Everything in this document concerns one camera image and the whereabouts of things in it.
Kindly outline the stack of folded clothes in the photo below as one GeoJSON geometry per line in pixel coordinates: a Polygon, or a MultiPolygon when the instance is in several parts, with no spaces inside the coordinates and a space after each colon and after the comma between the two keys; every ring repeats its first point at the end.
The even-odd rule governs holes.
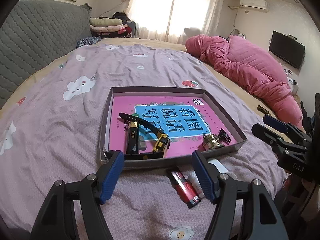
{"type": "Polygon", "coordinates": [[[124,12],[115,12],[111,18],[90,18],[89,27],[92,36],[101,38],[137,37],[136,23],[124,12]]]}

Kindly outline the black yellow wrist watch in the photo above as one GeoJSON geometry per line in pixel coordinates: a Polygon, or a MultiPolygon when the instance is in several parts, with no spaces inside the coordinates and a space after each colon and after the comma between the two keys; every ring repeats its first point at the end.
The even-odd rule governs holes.
{"type": "Polygon", "coordinates": [[[127,125],[125,135],[125,161],[162,159],[170,147],[170,138],[161,127],[136,115],[119,113],[127,125]]]}

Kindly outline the pink and blue book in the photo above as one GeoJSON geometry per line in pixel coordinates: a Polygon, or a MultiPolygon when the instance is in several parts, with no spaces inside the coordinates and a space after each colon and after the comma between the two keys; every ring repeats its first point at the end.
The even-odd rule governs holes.
{"type": "Polygon", "coordinates": [[[189,155],[202,149],[203,134],[218,134],[223,128],[231,137],[231,146],[238,141],[233,137],[207,100],[187,96],[115,96],[112,102],[109,149],[125,151],[127,125],[119,113],[136,115],[161,127],[171,140],[166,158],[189,155]]]}

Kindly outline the pink quilted duvet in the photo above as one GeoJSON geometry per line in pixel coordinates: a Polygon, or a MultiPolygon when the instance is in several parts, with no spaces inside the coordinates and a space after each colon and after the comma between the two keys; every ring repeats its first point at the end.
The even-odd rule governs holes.
{"type": "Polygon", "coordinates": [[[231,35],[197,35],[187,39],[187,52],[262,100],[284,122],[302,128],[302,111],[292,95],[283,67],[266,50],[231,35]]]}

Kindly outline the white ribbed jar lid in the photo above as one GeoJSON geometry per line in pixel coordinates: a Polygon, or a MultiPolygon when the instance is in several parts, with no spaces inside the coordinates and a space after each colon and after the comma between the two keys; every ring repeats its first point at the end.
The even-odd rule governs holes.
{"type": "Polygon", "coordinates": [[[233,178],[234,180],[237,180],[237,179],[238,179],[237,176],[236,176],[233,172],[227,172],[227,174],[228,174],[231,178],[233,178]]]}

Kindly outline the white sheer curtain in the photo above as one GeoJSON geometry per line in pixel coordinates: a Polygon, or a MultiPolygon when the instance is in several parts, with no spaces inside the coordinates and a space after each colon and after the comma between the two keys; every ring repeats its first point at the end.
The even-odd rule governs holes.
{"type": "Polygon", "coordinates": [[[139,38],[183,44],[186,28],[213,36],[222,5],[223,0],[129,0],[126,13],[139,38]]]}

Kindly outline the brass metal fitting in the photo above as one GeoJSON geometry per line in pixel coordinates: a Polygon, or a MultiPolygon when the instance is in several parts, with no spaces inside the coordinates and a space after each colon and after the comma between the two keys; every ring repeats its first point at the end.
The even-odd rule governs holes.
{"type": "Polygon", "coordinates": [[[213,134],[213,133],[207,133],[203,134],[203,142],[202,147],[208,151],[208,150],[214,150],[217,148],[224,147],[224,144],[220,141],[220,138],[213,134]]]}

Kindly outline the red black lighter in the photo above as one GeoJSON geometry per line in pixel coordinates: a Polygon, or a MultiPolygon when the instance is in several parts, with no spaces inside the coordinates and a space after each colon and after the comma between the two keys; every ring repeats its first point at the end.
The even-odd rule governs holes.
{"type": "Polygon", "coordinates": [[[166,173],[172,187],[176,190],[176,193],[180,199],[187,205],[189,209],[195,207],[201,202],[195,189],[191,183],[187,181],[178,167],[169,168],[166,170],[166,173]]]}

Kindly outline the grey quilted headboard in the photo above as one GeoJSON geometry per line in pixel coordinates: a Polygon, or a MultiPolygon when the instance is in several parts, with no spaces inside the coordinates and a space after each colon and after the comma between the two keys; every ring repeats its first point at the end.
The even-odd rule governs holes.
{"type": "Polygon", "coordinates": [[[88,4],[20,0],[1,26],[1,105],[30,76],[91,35],[88,4]]]}

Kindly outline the grey cardboard box tray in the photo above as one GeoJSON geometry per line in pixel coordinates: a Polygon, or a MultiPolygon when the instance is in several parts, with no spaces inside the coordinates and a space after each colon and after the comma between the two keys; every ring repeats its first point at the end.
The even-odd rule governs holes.
{"type": "Polygon", "coordinates": [[[237,152],[247,138],[212,93],[195,88],[113,87],[110,89],[100,129],[100,161],[114,151],[126,152],[129,122],[120,113],[135,115],[167,134],[171,144],[163,156],[153,154],[157,136],[139,128],[139,154],[125,154],[127,169],[189,165],[191,154],[205,158],[237,152]]]}

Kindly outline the purple patterned bed sheet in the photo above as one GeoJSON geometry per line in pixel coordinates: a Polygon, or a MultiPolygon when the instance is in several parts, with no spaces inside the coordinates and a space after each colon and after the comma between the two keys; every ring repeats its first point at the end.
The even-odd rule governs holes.
{"type": "MultiPolygon", "coordinates": [[[[207,90],[247,137],[238,153],[220,162],[242,181],[259,178],[271,196],[285,172],[271,148],[253,136],[261,122],[199,60],[182,51],[134,46],[84,46],[21,96],[1,118],[1,217],[11,229],[31,231],[52,184],[78,181],[100,165],[99,130],[112,87],[184,87],[207,90]]],[[[163,169],[125,171],[102,207],[114,239],[168,239],[186,226],[203,239],[214,206],[189,209],[163,169]]]]}

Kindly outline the white wall air conditioner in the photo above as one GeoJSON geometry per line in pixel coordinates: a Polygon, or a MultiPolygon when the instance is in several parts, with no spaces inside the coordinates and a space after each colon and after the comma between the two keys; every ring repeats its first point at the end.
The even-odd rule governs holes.
{"type": "Polygon", "coordinates": [[[240,0],[242,7],[250,7],[263,11],[268,11],[268,2],[265,0],[240,0]]]}

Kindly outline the black flat television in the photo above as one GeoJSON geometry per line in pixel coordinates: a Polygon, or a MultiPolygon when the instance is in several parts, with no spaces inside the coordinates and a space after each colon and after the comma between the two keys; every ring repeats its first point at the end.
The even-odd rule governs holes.
{"type": "Polygon", "coordinates": [[[296,69],[304,63],[305,46],[293,36],[273,31],[268,50],[296,69]]]}

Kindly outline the white pill bottle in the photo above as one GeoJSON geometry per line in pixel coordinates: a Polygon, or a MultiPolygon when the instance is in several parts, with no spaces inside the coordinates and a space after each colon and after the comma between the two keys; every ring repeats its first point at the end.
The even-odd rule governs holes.
{"type": "Polygon", "coordinates": [[[204,196],[204,192],[202,190],[202,187],[200,185],[200,182],[197,178],[197,175],[195,173],[195,171],[191,172],[188,176],[188,180],[189,182],[191,183],[191,185],[193,186],[193,188],[195,189],[197,195],[203,199],[205,196],[204,196]]]}

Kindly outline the white earbuds case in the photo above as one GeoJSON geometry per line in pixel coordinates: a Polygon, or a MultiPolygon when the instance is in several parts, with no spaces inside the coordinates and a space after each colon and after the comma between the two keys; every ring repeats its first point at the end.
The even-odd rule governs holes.
{"type": "Polygon", "coordinates": [[[229,172],[227,168],[224,167],[217,159],[214,159],[214,158],[208,159],[208,163],[213,164],[220,173],[227,174],[229,172]]]}

